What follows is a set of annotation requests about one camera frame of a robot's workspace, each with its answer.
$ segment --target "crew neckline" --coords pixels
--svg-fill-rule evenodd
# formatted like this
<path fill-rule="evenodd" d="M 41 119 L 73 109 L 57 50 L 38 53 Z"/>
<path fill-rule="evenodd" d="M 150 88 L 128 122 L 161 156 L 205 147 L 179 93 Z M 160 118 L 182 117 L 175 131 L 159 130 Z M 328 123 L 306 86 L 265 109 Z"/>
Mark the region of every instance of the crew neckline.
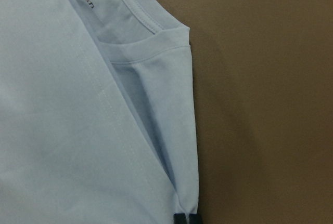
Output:
<path fill-rule="evenodd" d="M 139 62 L 169 49 L 189 46 L 190 28 L 178 21 L 156 0 L 122 1 L 131 13 L 153 33 L 152 36 L 124 44 L 101 42 L 77 1 L 69 0 L 107 63 Z"/>

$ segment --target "brown surface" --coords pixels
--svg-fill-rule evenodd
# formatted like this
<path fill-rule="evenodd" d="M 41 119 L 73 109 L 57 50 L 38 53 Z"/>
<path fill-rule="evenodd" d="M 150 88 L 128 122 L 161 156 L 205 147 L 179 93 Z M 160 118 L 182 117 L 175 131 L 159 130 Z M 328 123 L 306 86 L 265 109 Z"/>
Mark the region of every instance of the brown surface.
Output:
<path fill-rule="evenodd" d="M 191 28 L 204 223 L 333 223 L 333 0 L 158 1 Z"/>

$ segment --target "light blue t-shirt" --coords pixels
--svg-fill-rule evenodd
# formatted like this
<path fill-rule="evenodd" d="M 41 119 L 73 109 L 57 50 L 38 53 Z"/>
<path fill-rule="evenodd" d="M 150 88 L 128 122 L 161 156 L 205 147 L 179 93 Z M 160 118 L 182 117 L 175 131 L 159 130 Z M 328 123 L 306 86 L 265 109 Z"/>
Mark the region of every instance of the light blue t-shirt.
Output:
<path fill-rule="evenodd" d="M 196 213 L 189 27 L 156 0 L 0 6 L 0 223 Z"/>

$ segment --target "brown background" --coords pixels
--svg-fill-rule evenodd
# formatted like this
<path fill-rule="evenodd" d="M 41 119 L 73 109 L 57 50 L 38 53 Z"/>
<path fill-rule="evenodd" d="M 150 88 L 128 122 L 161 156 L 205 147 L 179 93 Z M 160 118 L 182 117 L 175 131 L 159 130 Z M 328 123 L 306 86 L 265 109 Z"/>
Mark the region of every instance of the brown background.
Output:
<path fill-rule="evenodd" d="M 204 223 L 333 223 L 333 0 L 157 1 L 191 28 Z"/>

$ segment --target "light blue fabric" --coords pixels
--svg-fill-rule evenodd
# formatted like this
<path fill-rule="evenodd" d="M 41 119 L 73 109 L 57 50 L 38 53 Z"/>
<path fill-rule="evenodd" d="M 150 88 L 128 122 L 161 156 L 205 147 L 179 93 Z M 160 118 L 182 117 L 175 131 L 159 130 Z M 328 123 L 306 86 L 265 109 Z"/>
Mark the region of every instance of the light blue fabric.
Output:
<path fill-rule="evenodd" d="M 189 27 L 156 0 L 0 4 L 0 223 L 196 213 Z"/>

